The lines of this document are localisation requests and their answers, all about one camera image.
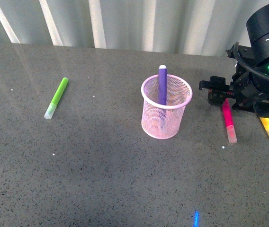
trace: corrugated metal wall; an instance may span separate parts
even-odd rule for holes
[[[0,0],[0,42],[222,56],[269,0]]]

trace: green marker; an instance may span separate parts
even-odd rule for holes
[[[59,104],[59,101],[63,95],[63,92],[64,92],[67,84],[68,84],[68,79],[66,77],[64,77],[62,79],[53,99],[51,100],[51,103],[49,104],[48,109],[46,110],[46,113],[44,115],[45,119],[51,119],[53,117],[54,111]]]

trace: table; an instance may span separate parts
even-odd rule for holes
[[[141,127],[141,84],[165,64],[193,98],[167,140]],[[0,226],[269,226],[269,138],[255,114],[221,109],[200,80],[235,61],[172,53],[0,43]],[[63,77],[51,120],[44,113]]]

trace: pink mesh pen holder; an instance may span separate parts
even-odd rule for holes
[[[168,139],[179,131],[186,105],[191,101],[192,89],[183,79],[167,75],[167,105],[159,102],[158,75],[149,77],[141,87],[144,98],[142,128],[157,139]]]

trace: blue light spot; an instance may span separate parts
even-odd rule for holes
[[[193,227],[199,227],[199,211],[195,212],[195,221],[193,223]]]

